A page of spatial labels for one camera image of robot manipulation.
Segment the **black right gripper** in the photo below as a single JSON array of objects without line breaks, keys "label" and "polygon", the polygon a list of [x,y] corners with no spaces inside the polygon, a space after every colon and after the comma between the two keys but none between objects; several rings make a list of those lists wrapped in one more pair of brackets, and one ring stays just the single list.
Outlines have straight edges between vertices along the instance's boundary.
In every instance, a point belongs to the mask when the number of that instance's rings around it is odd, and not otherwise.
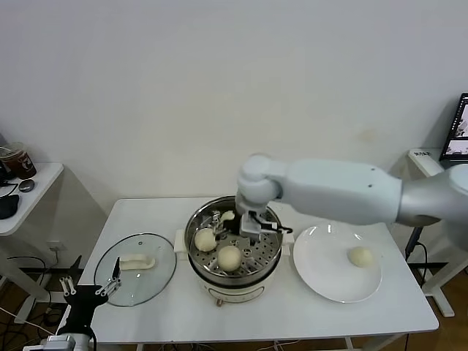
[{"label": "black right gripper", "polygon": [[[216,240],[220,240],[225,230],[238,235],[240,230],[241,215],[236,211],[212,212],[211,228]],[[249,238],[243,239],[243,269],[247,273],[256,273],[262,268],[262,247],[260,242]]]}]

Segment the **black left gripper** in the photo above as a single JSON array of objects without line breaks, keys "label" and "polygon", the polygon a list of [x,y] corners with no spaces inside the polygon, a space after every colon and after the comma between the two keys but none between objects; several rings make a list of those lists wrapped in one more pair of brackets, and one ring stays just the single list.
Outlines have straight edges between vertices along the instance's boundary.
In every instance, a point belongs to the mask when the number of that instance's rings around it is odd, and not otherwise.
[{"label": "black left gripper", "polygon": [[59,279],[64,295],[68,295],[65,301],[70,306],[64,326],[66,330],[85,330],[90,327],[96,308],[107,303],[107,295],[112,295],[121,286],[120,257],[117,257],[111,277],[104,286],[78,285],[75,288],[81,275],[81,259],[79,255]]}]

